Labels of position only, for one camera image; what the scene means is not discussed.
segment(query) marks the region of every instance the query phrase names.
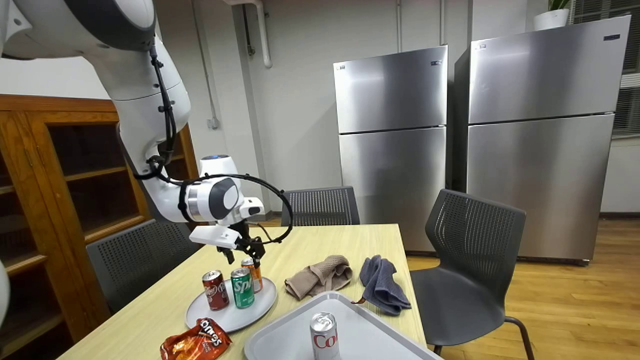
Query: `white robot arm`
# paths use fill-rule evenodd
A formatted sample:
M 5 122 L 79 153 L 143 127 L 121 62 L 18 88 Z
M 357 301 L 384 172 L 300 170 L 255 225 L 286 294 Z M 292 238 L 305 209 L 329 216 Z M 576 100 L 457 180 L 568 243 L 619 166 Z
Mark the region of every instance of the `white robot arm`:
M 201 159 L 201 178 L 194 181 L 174 180 L 166 173 L 163 166 L 172 154 L 159 154 L 157 146 L 166 141 L 172 150 L 191 105 L 171 57 L 155 36 L 155 26 L 152 0 L 0 0 L 0 53 L 20 60 L 87 59 L 117 109 L 125 157 L 137 173 L 154 217 L 216 222 L 198 226 L 192 241 L 217 245 L 229 261 L 230 251 L 223 249 L 243 250 L 259 265 L 264 249 L 260 240 L 250 239 L 244 220 L 264 207 L 260 199 L 243 196 L 240 180 L 268 187 L 287 209 L 291 207 L 270 184 L 237 174 L 226 155 Z M 290 230 L 273 241 L 280 242 Z M 0 291 L 7 294 L 3 272 L 0 265 Z M 0 323 L 6 309 L 4 294 L 0 294 Z

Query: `green can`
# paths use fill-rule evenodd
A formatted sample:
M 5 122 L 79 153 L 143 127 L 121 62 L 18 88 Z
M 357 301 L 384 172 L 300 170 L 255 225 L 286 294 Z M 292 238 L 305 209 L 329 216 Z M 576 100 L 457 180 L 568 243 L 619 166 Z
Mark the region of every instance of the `green can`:
M 231 272 L 231 285 L 234 289 L 234 300 L 238 309 L 253 305 L 253 280 L 248 268 L 238 268 Z

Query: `stainless steel refrigerator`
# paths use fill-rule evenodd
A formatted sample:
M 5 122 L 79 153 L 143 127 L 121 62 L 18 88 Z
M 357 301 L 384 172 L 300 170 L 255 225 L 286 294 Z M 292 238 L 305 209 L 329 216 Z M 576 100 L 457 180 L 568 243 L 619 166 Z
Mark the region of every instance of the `stainless steel refrigerator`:
M 452 186 L 526 210 L 523 257 L 593 258 L 629 22 L 478 40 L 455 64 Z
M 342 183 L 363 224 L 399 224 L 405 250 L 445 185 L 447 46 L 333 64 Z

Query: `soda can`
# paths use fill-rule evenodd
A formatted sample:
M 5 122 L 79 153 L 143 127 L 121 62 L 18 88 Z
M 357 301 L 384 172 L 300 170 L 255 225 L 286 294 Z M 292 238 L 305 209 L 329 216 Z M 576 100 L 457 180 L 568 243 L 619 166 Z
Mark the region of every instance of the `soda can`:
M 247 268 L 238 268 L 231 272 L 231 285 L 234 288 L 234 300 L 238 309 L 250 307 L 255 300 L 253 296 L 253 279 Z
M 253 279 L 253 293 L 259 293 L 262 290 L 262 275 L 260 274 L 260 267 L 255 267 L 252 258 L 246 258 L 240 263 L 243 268 L 249 269 L 251 272 L 251 278 Z
M 202 276 L 202 284 L 204 285 L 204 293 L 209 301 L 209 309 L 220 310 L 229 305 L 229 297 L 227 295 L 227 287 L 220 270 L 207 272 Z
M 338 360 L 338 326 L 331 313 L 318 313 L 311 317 L 311 345 L 315 360 Z

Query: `towel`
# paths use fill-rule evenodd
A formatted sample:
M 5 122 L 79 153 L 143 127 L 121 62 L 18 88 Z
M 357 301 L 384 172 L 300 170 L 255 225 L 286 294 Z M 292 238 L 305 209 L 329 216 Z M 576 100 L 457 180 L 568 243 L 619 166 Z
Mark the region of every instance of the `towel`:
M 400 310 L 411 309 L 402 288 L 394 281 L 395 272 L 396 267 L 380 255 L 365 259 L 360 270 L 364 293 L 362 299 L 354 304 L 366 300 L 390 315 L 400 315 Z
M 316 296 L 328 291 L 338 290 L 349 284 L 353 271 L 349 261 L 342 255 L 331 255 L 321 263 L 307 266 L 296 275 L 284 281 L 287 293 L 298 300 L 303 297 Z

